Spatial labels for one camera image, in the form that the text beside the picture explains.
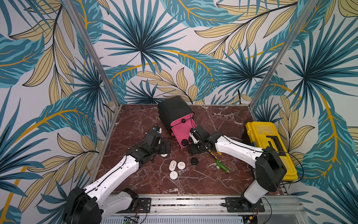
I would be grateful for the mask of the pink drawer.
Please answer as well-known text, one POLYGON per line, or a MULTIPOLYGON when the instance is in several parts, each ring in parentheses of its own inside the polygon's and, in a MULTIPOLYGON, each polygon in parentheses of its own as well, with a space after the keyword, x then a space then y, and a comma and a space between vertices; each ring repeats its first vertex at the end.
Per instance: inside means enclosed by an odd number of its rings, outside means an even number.
POLYGON ((182 147, 181 145, 181 141, 183 139, 187 139, 189 138, 189 133, 191 131, 192 128, 196 128, 196 124, 194 122, 194 119, 190 119, 190 120, 187 120, 186 123, 182 123, 182 124, 178 124, 174 127, 171 126, 171 130, 172 130, 172 133, 173 135, 175 136, 175 138, 177 139, 179 145, 181 148, 184 148, 182 147))
POLYGON ((194 113, 190 113, 190 114, 187 114, 187 115, 185 115, 183 117, 180 117, 180 118, 178 118, 176 120, 173 120, 170 123, 170 126, 174 127, 174 126, 176 126, 178 124, 186 123, 186 121, 192 119, 193 116, 194 116, 194 113))

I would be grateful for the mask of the white oval earphone case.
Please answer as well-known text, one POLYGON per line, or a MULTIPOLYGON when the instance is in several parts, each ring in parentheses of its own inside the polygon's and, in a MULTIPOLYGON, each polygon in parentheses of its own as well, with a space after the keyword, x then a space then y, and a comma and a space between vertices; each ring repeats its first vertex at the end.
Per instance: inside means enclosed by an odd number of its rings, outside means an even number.
POLYGON ((175 160, 172 160, 169 164, 169 170, 172 172, 172 171, 175 171, 176 170, 176 167, 177 167, 177 162, 175 160))

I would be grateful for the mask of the black drawer cabinet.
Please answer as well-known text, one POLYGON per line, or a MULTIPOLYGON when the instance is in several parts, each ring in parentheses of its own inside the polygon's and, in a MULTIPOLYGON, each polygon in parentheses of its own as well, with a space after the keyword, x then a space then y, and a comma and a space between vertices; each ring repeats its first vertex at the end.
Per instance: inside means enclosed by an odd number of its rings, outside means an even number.
POLYGON ((172 134, 172 122, 178 119, 181 122, 185 116, 194 115, 194 111, 181 96, 166 99, 158 103, 157 107, 159 118, 170 134, 172 134))

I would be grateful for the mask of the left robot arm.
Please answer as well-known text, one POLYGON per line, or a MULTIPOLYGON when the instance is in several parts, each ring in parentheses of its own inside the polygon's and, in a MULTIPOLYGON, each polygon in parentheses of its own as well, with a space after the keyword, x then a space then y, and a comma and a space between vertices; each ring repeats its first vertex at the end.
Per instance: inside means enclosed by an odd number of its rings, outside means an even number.
POLYGON ((162 140, 161 133, 159 126, 153 126, 111 170, 84 188, 75 187, 66 200, 63 221, 66 224, 99 224, 120 211, 136 211, 139 207, 137 193, 126 188, 117 195, 111 194, 156 155, 171 152, 171 143, 162 140))

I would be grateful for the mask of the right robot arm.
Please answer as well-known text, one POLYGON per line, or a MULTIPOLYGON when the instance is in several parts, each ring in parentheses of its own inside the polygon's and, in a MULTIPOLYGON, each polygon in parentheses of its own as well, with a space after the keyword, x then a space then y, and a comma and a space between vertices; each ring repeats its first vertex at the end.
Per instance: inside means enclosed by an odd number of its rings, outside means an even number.
POLYGON ((255 180, 240 197, 241 205, 252 206, 268 192, 277 191, 287 173, 285 165, 273 147, 262 149, 246 145, 219 133, 209 134, 201 126, 191 128, 189 136, 198 150, 215 150, 233 156, 255 170, 255 180))

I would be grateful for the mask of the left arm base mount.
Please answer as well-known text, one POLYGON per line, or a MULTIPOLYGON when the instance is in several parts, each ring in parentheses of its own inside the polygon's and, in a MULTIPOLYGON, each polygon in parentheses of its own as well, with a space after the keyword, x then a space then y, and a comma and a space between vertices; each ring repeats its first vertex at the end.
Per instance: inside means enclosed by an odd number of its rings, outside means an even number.
POLYGON ((116 214, 145 214, 151 210, 152 199, 150 197, 139 197, 131 202, 130 206, 126 210, 117 212, 116 214))

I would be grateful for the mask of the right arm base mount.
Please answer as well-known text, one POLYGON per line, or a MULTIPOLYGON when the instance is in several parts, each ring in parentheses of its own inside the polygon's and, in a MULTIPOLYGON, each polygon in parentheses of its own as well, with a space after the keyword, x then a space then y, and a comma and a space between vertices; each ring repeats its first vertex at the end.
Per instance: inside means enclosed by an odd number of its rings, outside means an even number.
POLYGON ((261 199, 256 203, 250 203, 244 197, 226 197, 224 198, 224 203, 221 205, 226 207, 229 213, 234 212, 251 212, 251 213, 260 213, 265 212, 265 208, 261 199))

